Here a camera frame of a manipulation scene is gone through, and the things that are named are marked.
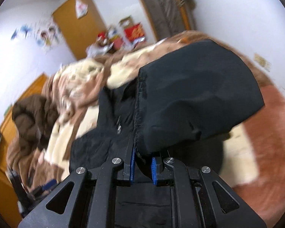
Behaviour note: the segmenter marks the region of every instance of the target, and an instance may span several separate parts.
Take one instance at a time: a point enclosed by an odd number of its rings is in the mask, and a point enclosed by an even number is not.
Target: white wall
[[[131,15],[135,23],[141,22],[147,41],[156,42],[151,29],[151,24],[143,9],[140,0],[93,0],[106,26],[116,25],[118,22]]]
[[[0,13],[0,124],[7,107],[27,89],[42,72],[55,73],[60,64],[75,61],[65,43],[45,52],[33,38],[12,41],[16,28],[25,23],[38,22],[50,15],[56,2],[34,3]]]
[[[271,66],[269,76],[285,95],[285,8],[279,0],[195,0],[197,29]]]

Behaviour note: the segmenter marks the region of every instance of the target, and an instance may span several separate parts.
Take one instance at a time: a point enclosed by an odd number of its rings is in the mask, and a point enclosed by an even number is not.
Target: bed
[[[230,133],[230,138],[224,142],[224,160],[220,175],[263,218],[268,228],[272,228],[285,212],[285,98],[271,80],[254,67],[249,59],[216,39],[193,31],[181,33],[167,39],[167,42],[180,41],[183,44],[188,44],[203,39],[212,39],[237,54],[254,74],[262,92],[265,107],[234,128]],[[97,59],[103,64],[106,64],[108,60],[111,61],[111,72],[115,75],[111,75],[108,79],[108,85],[114,88],[133,78],[139,67],[147,64],[146,59],[152,59],[154,48],[155,46],[149,46],[147,50],[145,48],[130,54],[123,53],[120,56],[115,56],[115,59],[112,59],[112,56]],[[170,47],[169,50],[167,48],[162,50],[161,54],[166,54],[177,50],[177,48]],[[132,59],[135,59],[137,66],[132,66],[131,71],[128,71],[124,67],[131,63],[126,65],[125,63],[129,63]],[[46,80],[45,75],[38,77],[20,99],[33,93],[41,93],[44,83],[46,84],[43,93],[50,95],[50,92],[46,90],[50,90],[49,83],[53,80],[48,79],[47,82]],[[95,114],[98,113],[95,109],[89,110],[89,112],[93,119],[97,118]],[[92,127],[92,120],[88,121],[90,124],[88,129]],[[78,136],[82,135],[84,131],[86,130],[79,132]],[[17,213],[16,196],[5,177],[7,147],[15,136],[11,111],[0,126],[0,132],[2,133],[0,142],[0,213],[6,222],[14,228],[20,221],[20,215]],[[66,144],[60,157],[66,154],[67,149]],[[58,164],[61,164],[59,166],[64,169],[68,168],[68,165],[63,165],[63,159],[60,159]]]

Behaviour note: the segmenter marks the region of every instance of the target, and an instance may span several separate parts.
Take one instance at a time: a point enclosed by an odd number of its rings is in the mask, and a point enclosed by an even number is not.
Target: red box
[[[145,33],[143,31],[143,27],[140,23],[136,24],[130,28],[127,28],[124,31],[125,31],[125,35],[126,35],[127,39],[130,42],[133,42],[135,39],[138,39],[138,38],[145,36]]]

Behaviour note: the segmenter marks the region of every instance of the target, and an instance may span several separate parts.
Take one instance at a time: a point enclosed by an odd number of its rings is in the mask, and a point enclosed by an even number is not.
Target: blue object
[[[46,191],[46,190],[49,190],[52,186],[54,186],[55,184],[57,184],[57,181],[56,179],[52,179],[51,181],[49,181],[48,183],[44,184],[42,186],[42,190],[43,191]]]
[[[156,159],[155,157],[152,158],[152,164],[151,164],[151,172],[152,172],[152,180],[153,184],[157,185],[157,174],[156,174],[157,166],[156,166]]]
[[[131,163],[130,163],[130,182],[134,182],[134,173],[135,173],[135,148],[133,147]]]

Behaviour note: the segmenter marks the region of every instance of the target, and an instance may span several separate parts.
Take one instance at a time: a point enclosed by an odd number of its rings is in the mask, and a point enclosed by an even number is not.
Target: wooden wardrobe
[[[67,0],[52,14],[77,60],[87,57],[86,48],[96,41],[98,33],[106,30],[93,0],[81,1],[88,5],[88,12],[84,17],[76,17],[76,0]]]

